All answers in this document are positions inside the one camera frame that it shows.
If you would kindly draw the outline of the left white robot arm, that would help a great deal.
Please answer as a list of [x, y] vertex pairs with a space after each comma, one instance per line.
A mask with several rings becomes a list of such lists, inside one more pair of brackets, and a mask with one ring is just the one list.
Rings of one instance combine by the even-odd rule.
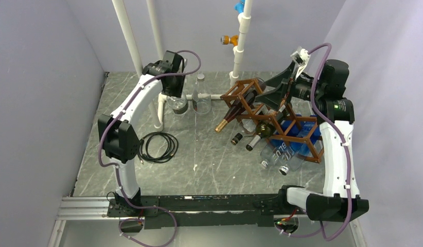
[[138, 83], [120, 106], [98, 118], [98, 161], [102, 167], [114, 168], [116, 194], [124, 198], [120, 208], [128, 216], [137, 215], [141, 209], [140, 187], [134, 171], [140, 141], [134, 126], [159, 94], [181, 96], [184, 67], [185, 60], [179, 53], [166, 51], [161, 60], [145, 66]]

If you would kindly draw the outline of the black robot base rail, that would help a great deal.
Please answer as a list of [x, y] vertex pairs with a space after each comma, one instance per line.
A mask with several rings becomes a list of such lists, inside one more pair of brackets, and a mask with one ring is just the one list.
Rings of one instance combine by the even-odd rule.
[[147, 230], [177, 225], [272, 227], [275, 219], [294, 212], [278, 194], [141, 196], [142, 209], [120, 196], [109, 199], [109, 218], [143, 217]]

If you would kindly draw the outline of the clear glass bottle white cap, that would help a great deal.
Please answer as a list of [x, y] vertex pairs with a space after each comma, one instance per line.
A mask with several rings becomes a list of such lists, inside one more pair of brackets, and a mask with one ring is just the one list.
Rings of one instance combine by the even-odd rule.
[[175, 115], [184, 115], [189, 109], [185, 93], [182, 93], [180, 97], [168, 96], [167, 103]]

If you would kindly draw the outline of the clear glass bottle silver cap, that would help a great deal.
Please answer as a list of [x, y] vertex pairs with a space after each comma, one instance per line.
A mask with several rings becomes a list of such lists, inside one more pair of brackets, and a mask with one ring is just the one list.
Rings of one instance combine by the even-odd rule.
[[196, 114], [205, 115], [210, 112], [212, 100], [210, 88], [202, 72], [199, 72], [196, 76], [191, 98], [193, 110]]

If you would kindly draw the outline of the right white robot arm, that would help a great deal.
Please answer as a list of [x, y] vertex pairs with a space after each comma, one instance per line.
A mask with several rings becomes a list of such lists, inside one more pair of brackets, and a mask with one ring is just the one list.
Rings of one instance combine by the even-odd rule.
[[348, 76], [346, 62], [329, 59], [322, 66], [315, 84], [314, 102], [318, 108], [316, 117], [324, 146], [323, 192], [283, 186], [283, 196], [277, 199], [277, 208], [284, 214], [299, 207], [313, 221], [344, 222], [347, 215], [354, 220], [369, 210], [369, 201], [360, 197], [354, 174], [351, 143], [354, 106], [343, 96]]

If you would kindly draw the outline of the dark red wine bottle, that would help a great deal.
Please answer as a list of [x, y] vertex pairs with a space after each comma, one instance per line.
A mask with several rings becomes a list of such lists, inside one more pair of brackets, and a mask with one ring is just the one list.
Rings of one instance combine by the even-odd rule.
[[266, 89], [262, 81], [247, 82], [238, 81], [229, 92], [220, 96], [229, 107], [221, 122], [215, 127], [217, 133], [221, 132], [231, 121], [246, 112], [246, 107], [252, 111], [252, 105], [255, 97], [260, 95]]

